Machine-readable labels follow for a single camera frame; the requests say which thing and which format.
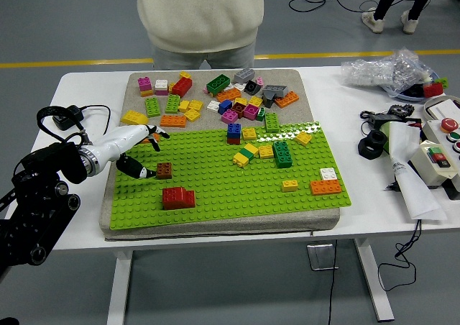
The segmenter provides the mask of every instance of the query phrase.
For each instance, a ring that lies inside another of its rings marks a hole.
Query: gray pants
[[[211,68],[253,68],[256,42],[235,48],[211,53],[176,53],[153,46],[153,65],[155,70],[198,70],[204,60]]]

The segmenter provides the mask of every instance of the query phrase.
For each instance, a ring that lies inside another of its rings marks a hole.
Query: white table
[[[341,209],[338,224],[322,232],[297,232],[290,234],[260,234],[220,237],[192,237],[179,239],[155,239],[143,241],[106,242],[99,229],[104,190],[109,168],[80,185],[70,184],[70,192],[77,193],[81,207],[65,230],[54,250],[109,250],[117,258],[109,308],[108,324],[123,324],[124,309],[129,289],[129,274],[134,250],[159,250],[208,244],[234,244],[254,241],[325,239],[354,239],[366,275],[372,302],[379,321],[393,320],[386,292],[377,278],[377,265],[368,237],[410,234],[415,228],[400,193],[384,191],[394,181],[390,159],[382,156],[366,160],[357,153],[357,145],[363,138],[360,132],[363,110],[385,111],[395,101],[378,89],[350,88],[340,84],[340,67],[296,68],[300,73],[313,118],[321,123],[331,146],[336,163],[344,179],[352,205]],[[132,72],[69,73],[61,79],[51,105],[85,106],[105,104],[112,109],[110,128],[117,126],[121,118],[124,92]],[[416,104],[416,114],[421,117],[421,105]],[[60,133],[46,118],[45,125]],[[92,111],[83,121],[91,139],[99,138],[106,124],[106,112]],[[48,146],[54,140],[40,132],[32,150]],[[442,188],[432,191],[447,215],[445,221],[424,221],[424,232],[444,232],[460,229],[459,201],[450,201]],[[10,206],[9,218],[14,210]]]

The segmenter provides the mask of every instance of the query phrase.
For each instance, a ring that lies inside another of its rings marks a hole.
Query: white paper
[[[429,188],[408,165],[419,146],[420,130],[402,122],[390,122],[390,157],[396,181],[411,219],[447,219]]]

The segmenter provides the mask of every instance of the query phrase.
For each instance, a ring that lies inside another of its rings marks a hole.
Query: table leg
[[[131,273],[132,251],[115,252],[115,256],[114,284],[112,285],[107,325],[123,325],[124,323]]]
[[[366,277],[367,287],[369,288],[378,322],[395,320],[390,302],[388,301],[387,292],[382,289],[379,282],[377,263],[375,262],[369,240],[367,238],[355,239],[354,243],[359,260],[361,260],[361,266]]]

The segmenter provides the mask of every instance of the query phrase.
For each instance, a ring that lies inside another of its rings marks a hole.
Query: robotic arm
[[[18,164],[24,169],[18,173],[15,170],[11,180],[13,190],[0,199],[0,211],[15,199],[18,204],[10,219],[0,221],[0,280],[10,266],[42,264],[79,209],[80,197],[69,194],[68,184],[61,181],[59,171],[69,182],[79,184],[88,176],[99,174],[109,161],[116,161],[117,168],[133,178],[151,178],[155,171],[144,168],[125,152],[145,138],[160,151],[153,134],[169,138],[159,127],[135,125],[117,127],[92,143],[72,113],[61,107],[46,109],[45,116],[64,112],[78,123],[80,132],[62,139],[42,125],[42,113],[37,115],[39,128],[60,142],[24,157]],[[68,141],[75,135],[82,138],[79,145]]]

